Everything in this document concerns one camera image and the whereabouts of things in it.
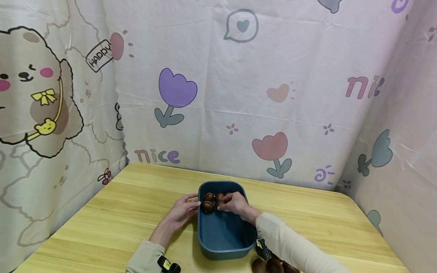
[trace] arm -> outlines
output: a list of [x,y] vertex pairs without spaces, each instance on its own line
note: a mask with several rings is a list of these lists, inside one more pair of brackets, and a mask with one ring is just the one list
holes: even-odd
[[336,259],[267,212],[255,221],[266,246],[278,257],[306,273],[350,273]]
[[165,250],[175,231],[183,227],[186,222],[197,214],[200,202],[197,194],[187,194],[174,203],[174,206],[156,226],[149,240],[144,240],[135,251],[126,266],[125,273],[160,273],[158,259],[164,256]]
[[160,273],[157,262],[164,253],[165,248],[161,245],[144,240],[129,260],[126,273]]
[[279,258],[306,273],[350,273],[337,260],[289,228],[281,219],[251,207],[240,193],[223,198],[229,210],[256,226],[266,246]]

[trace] long sleeve shirt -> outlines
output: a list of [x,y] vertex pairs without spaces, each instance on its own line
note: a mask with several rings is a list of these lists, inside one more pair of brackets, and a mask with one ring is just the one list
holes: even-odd
[[[305,273],[350,273],[337,260],[270,213],[263,212],[257,218],[256,228],[273,253]],[[164,253],[162,246],[143,241],[130,259],[126,273],[160,273],[157,261]]]

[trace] blue plastic bin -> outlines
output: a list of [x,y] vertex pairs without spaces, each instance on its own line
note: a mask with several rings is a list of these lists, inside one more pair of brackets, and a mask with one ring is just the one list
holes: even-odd
[[[207,193],[240,192],[243,187],[232,181],[208,181],[199,187],[199,200]],[[206,214],[199,208],[197,238],[203,255],[210,260],[229,260],[245,257],[255,247],[257,229],[240,216],[227,211]]]

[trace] wrist strap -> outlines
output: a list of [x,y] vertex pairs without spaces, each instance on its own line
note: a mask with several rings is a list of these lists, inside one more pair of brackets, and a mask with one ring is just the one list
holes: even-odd
[[264,238],[258,236],[257,238],[257,245],[255,247],[255,251],[257,252],[257,255],[264,260],[268,260],[272,255],[270,253],[270,250],[267,248]]
[[170,261],[162,255],[158,259],[158,265],[161,267],[162,273],[180,273],[180,266],[177,263],[170,263]]

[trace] light wood tabletop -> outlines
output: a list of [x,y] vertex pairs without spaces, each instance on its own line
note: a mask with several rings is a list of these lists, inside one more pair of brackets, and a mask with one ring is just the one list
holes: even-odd
[[[408,273],[359,207],[347,196],[146,163],[124,168],[14,273],[112,273],[125,266],[142,240],[184,194],[205,181],[243,186],[251,205],[283,219],[353,273]],[[196,219],[176,234],[166,257],[186,273],[250,273],[254,249],[243,259],[207,260]]]

